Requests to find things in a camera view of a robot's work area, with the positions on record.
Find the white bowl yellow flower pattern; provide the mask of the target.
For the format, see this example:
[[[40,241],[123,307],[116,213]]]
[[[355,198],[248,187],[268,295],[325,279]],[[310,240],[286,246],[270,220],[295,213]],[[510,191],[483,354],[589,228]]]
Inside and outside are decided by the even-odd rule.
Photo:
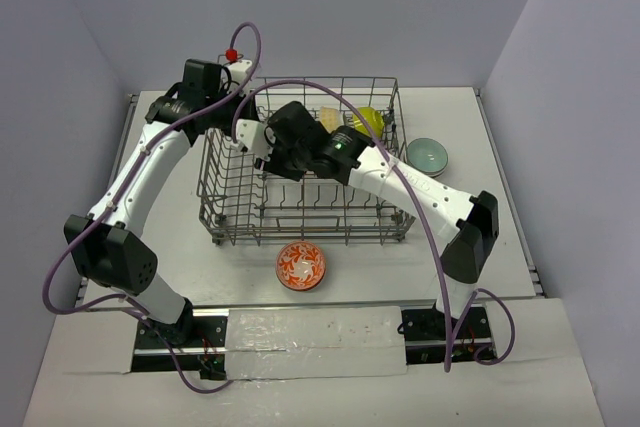
[[[343,126],[345,122],[343,113],[339,109],[325,106],[319,109],[318,120],[329,133]]]

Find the orange floral patterned bowl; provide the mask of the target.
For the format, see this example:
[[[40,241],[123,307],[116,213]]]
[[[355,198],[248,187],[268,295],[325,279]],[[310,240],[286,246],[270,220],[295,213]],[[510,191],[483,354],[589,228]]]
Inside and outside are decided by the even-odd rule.
[[[317,287],[327,269],[323,251],[314,243],[295,241],[285,245],[276,258],[276,276],[289,290],[305,292]]]

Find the teal patterned bowl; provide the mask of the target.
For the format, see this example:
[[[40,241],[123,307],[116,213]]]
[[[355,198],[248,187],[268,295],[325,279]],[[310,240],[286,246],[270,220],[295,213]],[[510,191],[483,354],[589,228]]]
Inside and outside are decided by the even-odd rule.
[[[406,149],[407,163],[419,171],[445,170],[449,156],[445,147],[431,138],[416,138]]]

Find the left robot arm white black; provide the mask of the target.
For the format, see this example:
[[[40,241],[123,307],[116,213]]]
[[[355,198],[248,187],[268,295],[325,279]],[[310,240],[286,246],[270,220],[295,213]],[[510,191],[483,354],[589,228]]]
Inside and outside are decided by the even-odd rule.
[[[138,143],[107,192],[86,216],[72,215],[64,225],[80,275],[126,296],[173,346],[193,338],[193,306],[158,273],[158,257],[141,236],[166,180],[198,137],[211,128],[231,132],[254,70],[250,60],[187,60],[182,80],[150,105]]]

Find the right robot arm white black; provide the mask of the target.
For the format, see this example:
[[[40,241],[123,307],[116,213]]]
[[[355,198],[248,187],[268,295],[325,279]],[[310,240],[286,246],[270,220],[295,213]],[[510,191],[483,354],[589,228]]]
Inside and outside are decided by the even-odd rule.
[[[467,305],[499,235],[493,194],[448,187],[350,126],[328,131],[297,101],[259,124],[254,137],[258,144],[253,151],[269,173],[294,181],[312,173],[426,221],[430,233],[446,243],[438,256],[444,285],[436,301],[435,329],[455,338],[468,327]]]

